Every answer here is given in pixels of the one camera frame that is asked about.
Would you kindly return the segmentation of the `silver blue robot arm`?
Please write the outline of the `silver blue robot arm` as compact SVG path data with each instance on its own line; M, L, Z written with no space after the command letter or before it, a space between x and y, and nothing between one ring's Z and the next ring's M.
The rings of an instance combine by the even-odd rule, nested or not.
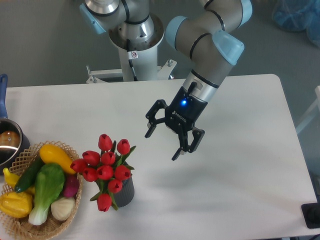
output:
M155 80L162 40L195 64L171 104L157 100L146 114L148 138L164 123L178 135L174 157L194 152L205 132L195 123L244 51L231 32L253 11L249 0L203 0L196 19L176 16L167 26L150 12L147 0L85 0L82 17L97 34L108 33L117 47L125 82Z

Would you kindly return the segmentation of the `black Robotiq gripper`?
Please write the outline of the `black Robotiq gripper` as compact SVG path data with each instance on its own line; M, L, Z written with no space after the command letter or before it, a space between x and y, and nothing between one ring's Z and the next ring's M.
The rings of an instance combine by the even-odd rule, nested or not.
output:
M205 135L203 129L194 126L208 103L192 95L192 91L195 88L195 86L190 86L185 89L182 86L169 106L163 99L156 100L145 115L148 119L148 130L144 136L145 138L149 138L157 125L164 122L168 128L178 135L179 148L171 158L172 161L175 161L180 155L196 151ZM160 109L165 110L165 117L157 119L156 114ZM190 144L188 142L189 131L191 131L193 137Z

